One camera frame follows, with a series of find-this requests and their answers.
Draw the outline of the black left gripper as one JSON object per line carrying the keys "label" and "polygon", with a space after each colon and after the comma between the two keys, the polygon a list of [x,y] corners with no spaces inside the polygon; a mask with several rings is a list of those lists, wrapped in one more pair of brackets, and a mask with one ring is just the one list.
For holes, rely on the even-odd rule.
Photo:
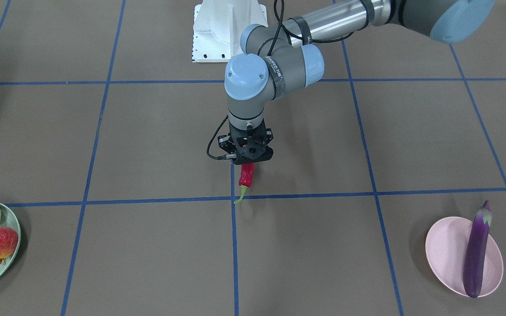
{"label": "black left gripper", "polygon": [[229,131],[233,143],[231,154],[236,155],[232,159],[235,165],[265,162],[273,158],[274,152],[269,143],[274,136],[271,128],[266,127],[265,121],[256,128],[247,130],[238,129],[231,124]]}

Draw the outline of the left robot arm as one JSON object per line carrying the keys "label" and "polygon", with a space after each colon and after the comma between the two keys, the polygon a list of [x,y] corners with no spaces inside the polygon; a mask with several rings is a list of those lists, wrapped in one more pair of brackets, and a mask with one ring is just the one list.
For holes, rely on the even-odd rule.
{"label": "left robot arm", "polygon": [[321,80],[325,59],[320,44],[387,24],[454,44],[476,32],[493,7],[493,0],[343,0],[283,20],[283,8],[274,6],[277,25],[247,26],[239,38],[242,53],[225,68],[229,132],[213,136],[224,151],[217,160],[243,165],[272,158],[265,104]]}

